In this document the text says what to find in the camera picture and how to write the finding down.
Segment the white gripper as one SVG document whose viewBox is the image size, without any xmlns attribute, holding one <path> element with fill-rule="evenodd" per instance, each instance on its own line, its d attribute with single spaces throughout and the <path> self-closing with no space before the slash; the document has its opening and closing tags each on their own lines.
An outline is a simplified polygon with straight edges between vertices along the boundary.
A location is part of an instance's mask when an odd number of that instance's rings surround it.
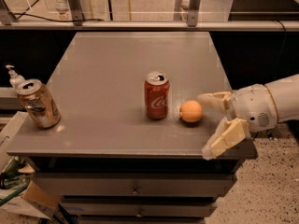
<svg viewBox="0 0 299 224">
<path fill-rule="evenodd" d="M 269 130 L 278 122 L 273 98 L 265 85 L 251 85 L 234 93 L 203 93 L 197 96 L 197 100 L 201 105 L 236 118 L 228 120 L 224 117 L 206 122 L 210 137 L 203 144 L 201 154 L 207 161 L 241 158 L 240 145 L 250 139 L 249 131 Z"/>
</svg>

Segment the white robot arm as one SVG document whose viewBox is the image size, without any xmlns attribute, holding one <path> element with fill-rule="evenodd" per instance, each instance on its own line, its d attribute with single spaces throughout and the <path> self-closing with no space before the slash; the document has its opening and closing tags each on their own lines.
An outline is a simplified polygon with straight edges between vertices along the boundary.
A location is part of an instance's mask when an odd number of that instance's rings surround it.
<svg viewBox="0 0 299 224">
<path fill-rule="evenodd" d="M 273 129 L 280 122 L 299 120 L 299 75 L 234 92 L 200 94 L 198 101 L 225 115 L 202 147 L 205 160 L 216 159 L 250 138 L 251 133 Z"/>
</svg>

